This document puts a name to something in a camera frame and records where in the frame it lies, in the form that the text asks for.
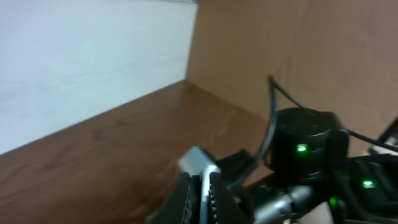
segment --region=green led light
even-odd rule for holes
[[[364,187],[364,188],[371,188],[371,187],[374,187],[373,182],[371,182],[370,180],[364,180],[362,184],[363,184],[363,187]]]
[[[298,152],[305,152],[307,150],[307,145],[306,144],[298,144],[297,150],[298,150]]]
[[[337,205],[337,198],[334,197],[334,196],[330,197],[330,199],[329,199],[329,205],[330,205],[330,207],[332,207],[332,208],[336,207],[336,205]]]

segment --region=wooden floor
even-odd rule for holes
[[[191,146],[254,152],[265,121],[187,82],[0,156],[0,223],[143,223]],[[267,173],[258,170],[251,180]]]

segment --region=white panel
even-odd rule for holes
[[[0,153],[184,79],[196,10],[0,0]]]

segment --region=brown wall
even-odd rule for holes
[[[187,75],[192,83],[266,118],[266,75],[273,73],[306,105],[334,111],[346,127],[374,138],[397,116],[398,1],[199,5]]]

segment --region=wooden table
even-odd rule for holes
[[[143,223],[191,146],[222,158],[256,151],[265,133],[265,121],[176,83],[1,155],[0,223]]]

